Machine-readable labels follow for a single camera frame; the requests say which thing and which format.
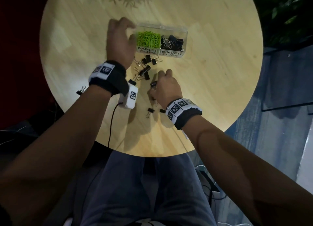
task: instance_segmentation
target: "white plastic box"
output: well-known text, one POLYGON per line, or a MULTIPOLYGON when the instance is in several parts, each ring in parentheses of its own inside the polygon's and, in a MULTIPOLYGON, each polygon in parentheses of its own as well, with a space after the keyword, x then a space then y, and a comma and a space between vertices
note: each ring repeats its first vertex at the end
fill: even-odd
POLYGON ((156 34, 160 34, 161 36, 164 36, 164 38, 169 38, 170 35, 173 35, 174 37, 178 39, 183 39, 184 40, 184 43, 182 45, 183 51, 161 49, 161 43, 160 43, 159 48, 137 46, 137 52, 143 53, 143 54, 159 55, 159 56, 175 57, 175 58, 181 58, 185 54, 186 47, 187 47, 187 36, 188 36, 188 30, 186 28, 170 27, 170 26, 147 24, 147 23, 137 24, 137 28, 136 28, 137 37, 138 37, 138 32, 145 32, 145 31, 151 31, 156 34))

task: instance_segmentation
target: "wristband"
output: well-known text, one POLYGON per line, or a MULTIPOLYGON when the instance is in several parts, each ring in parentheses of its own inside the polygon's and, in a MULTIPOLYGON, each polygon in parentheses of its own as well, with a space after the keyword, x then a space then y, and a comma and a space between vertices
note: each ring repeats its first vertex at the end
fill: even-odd
POLYGON ((125 79, 126 69, 116 61, 106 61, 92 72, 89 85, 97 85, 109 91, 112 96, 122 93, 127 95, 129 87, 125 79))
POLYGON ((191 117, 202 115, 202 109, 189 99, 180 98, 172 101, 166 108, 165 113, 175 127, 180 130, 191 117))

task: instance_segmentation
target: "person's right arm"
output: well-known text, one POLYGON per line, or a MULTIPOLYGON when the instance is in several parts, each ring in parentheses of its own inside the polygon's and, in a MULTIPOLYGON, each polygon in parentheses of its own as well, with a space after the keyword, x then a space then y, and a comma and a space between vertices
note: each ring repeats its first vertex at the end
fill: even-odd
MULTIPOLYGON (((182 97, 172 71, 159 72, 151 95, 166 109, 182 97)), ((182 128, 207 170, 255 225, 309 225, 313 195, 197 115, 182 128)))

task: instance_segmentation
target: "round wooden table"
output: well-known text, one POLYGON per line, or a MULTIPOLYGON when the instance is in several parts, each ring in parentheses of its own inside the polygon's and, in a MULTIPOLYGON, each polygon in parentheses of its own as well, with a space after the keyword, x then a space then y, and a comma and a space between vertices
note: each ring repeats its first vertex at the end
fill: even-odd
MULTIPOLYGON (((185 98, 203 109, 203 117, 222 131, 248 104, 256 87, 263 37, 252 0, 48 0, 41 23, 40 55, 51 92, 64 112, 95 67, 106 59, 106 33, 111 18, 183 26, 188 29, 182 58, 162 57, 152 66, 173 70, 185 98)), ((133 63, 127 80, 135 75, 133 63)), ((149 100, 150 81, 141 80, 136 107, 117 108, 110 147, 135 156, 161 157, 194 149, 182 131, 149 100), (146 118, 147 109, 156 111, 146 118)), ((118 95, 111 98, 97 141, 107 146, 118 95)))

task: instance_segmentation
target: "transparent box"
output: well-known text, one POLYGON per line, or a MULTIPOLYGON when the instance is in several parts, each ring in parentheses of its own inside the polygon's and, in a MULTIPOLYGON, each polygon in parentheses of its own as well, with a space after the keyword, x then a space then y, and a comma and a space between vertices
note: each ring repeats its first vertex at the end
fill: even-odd
POLYGON ((187 36, 188 30, 184 27, 170 27, 170 26, 163 26, 163 25, 155 25, 155 24, 147 24, 147 23, 139 23, 137 24, 136 28, 136 37, 137 37, 137 52, 142 54, 150 54, 150 55, 159 55, 159 56, 166 56, 166 57, 175 57, 181 58, 185 52, 187 47, 187 36), (146 42, 144 39, 143 32, 152 32, 155 34, 153 38, 153 44, 143 44, 146 42), (177 38, 179 42, 175 44, 172 42, 167 41, 167 47, 163 45, 162 39, 158 42, 158 37, 161 36, 163 38, 169 39, 170 35, 177 38))

